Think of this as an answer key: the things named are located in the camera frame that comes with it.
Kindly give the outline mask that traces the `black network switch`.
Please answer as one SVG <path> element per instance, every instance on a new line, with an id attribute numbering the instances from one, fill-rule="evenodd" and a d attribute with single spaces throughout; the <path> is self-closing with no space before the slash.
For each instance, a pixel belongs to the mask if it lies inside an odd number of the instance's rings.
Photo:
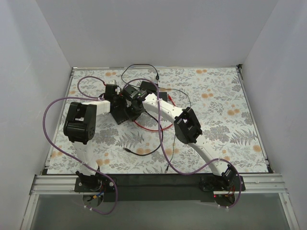
<path id="1" fill-rule="evenodd" d="M 118 125 L 128 120 L 135 121 L 134 113 L 132 112 L 131 107 L 118 106 L 112 110 L 111 115 Z"/>

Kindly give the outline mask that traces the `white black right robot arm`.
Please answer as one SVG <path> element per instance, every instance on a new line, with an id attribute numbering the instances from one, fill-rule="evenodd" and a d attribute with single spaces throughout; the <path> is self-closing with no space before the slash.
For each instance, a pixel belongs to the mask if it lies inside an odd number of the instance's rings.
<path id="1" fill-rule="evenodd" d="M 166 161 L 175 172 L 181 175 L 192 175 L 209 167 L 213 175 L 213 187 L 228 190 L 237 182 L 237 190 L 242 190 L 243 181 L 239 172 L 228 160 L 219 158 L 210 146 L 208 139 L 203 136 L 201 125 L 191 107 L 183 109 L 171 105 L 159 98 L 159 91 L 154 94 L 147 90 L 137 90 L 130 85 L 126 85 L 119 94 L 130 102 L 129 115 L 139 116 L 143 112 L 154 112 L 158 115 L 158 123 L 161 122 L 161 118 L 173 123 L 176 138 L 181 143 L 192 147 L 205 162 L 193 172 L 181 172 L 166 157 Z"/>

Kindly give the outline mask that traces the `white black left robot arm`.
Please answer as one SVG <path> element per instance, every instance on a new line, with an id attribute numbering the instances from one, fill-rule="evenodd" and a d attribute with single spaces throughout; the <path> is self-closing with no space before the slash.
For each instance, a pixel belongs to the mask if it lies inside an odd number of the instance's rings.
<path id="1" fill-rule="evenodd" d="M 111 112 L 111 103 L 118 96 L 118 85 L 107 84 L 103 98 L 89 103 L 72 102 L 69 106 L 63 127 L 75 148 L 77 158 L 81 160 L 80 170 L 76 171 L 79 186 L 92 192 L 114 192 L 114 183 L 97 171 L 99 166 L 94 160 L 92 140 L 95 135 L 96 117 Z"/>

